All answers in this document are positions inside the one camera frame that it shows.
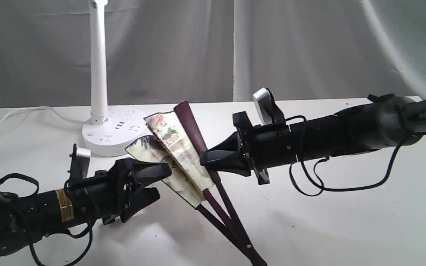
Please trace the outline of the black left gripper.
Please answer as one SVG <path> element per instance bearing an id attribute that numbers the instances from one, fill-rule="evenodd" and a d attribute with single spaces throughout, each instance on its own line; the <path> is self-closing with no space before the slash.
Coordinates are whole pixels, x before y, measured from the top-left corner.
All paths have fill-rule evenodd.
<path id="1" fill-rule="evenodd" d="M 89 222 L 101 219 L 103 225 L 109 225 L 115 222 L 124 208 L 126 223 L 160 199 L 157 188 L 126 192 L 124 186 L 129 183 L 129 178 L 132 176 L 137 184 L 150 185 L 171 175 L 172 170 L 167 163 L 135 163 L 133 158 L 123 158 L 116 160 L 109 170 L 96 171 L 93 177 L 67 180 L 65 193 L 72 202 L 77 219 Z"/>

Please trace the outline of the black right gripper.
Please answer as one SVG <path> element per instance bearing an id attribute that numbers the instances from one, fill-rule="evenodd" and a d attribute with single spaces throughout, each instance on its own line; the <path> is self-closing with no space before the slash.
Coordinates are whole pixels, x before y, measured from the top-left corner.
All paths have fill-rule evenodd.
<path id="1" fill-rule="evenodd" d="M 246 112 L 238 112 L 232 115 L 232 121 L 237 131 L 207 151 L 239 150 L 246 163 L 238 158 L 200 158 L 200 164 L 208 172 L 227 172 L 249 177 L 252 170 L 258 184 L 265 185 L 270 183 L 269 168 L 296 162 L 297 150 L 284 117 L 274 123 L 253 126 Z"/>

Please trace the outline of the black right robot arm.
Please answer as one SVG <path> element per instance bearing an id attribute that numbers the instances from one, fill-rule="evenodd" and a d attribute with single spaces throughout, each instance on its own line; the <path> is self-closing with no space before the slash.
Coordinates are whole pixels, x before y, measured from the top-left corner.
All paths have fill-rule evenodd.
<path id="1" fill-rule="evenodd" d="M 200 155 L 208 171 L 244 177 L 254 172 L 264 185 L 270 183 L 269 168 L 408 146 L 426 132 L 426 99 L 369 95 L 369 104 L 291 124 L 268 89 L 256 92 L 253 99 L 263 124 L 254 126 L 246 112 L 234 113 L 237 131 Z"/>

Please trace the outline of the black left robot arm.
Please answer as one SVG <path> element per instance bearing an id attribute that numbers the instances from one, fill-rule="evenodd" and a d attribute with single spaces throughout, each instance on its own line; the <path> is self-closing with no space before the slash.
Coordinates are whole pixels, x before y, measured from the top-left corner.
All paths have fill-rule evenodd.
<path id="1" fill-rule="evenodd" d="M 150 185 L 172 173 L 167 163 L 132 158 L 119 159 L 110 170 L 98 170 L 93 177 L 86 177 L 87 166 L 72 159 L 68 172 L 61 189 L 36 190 L 25 197 L 0 191 L 0 256 L 54 234 L 90 235 L 97 221 L 109 225 L 120 218 L 125 223 L 159 200 L 159 191 Z M 22 174 L 8 174 L 0 185 L 13 178 L 39 186 L 37 180 Z"/>

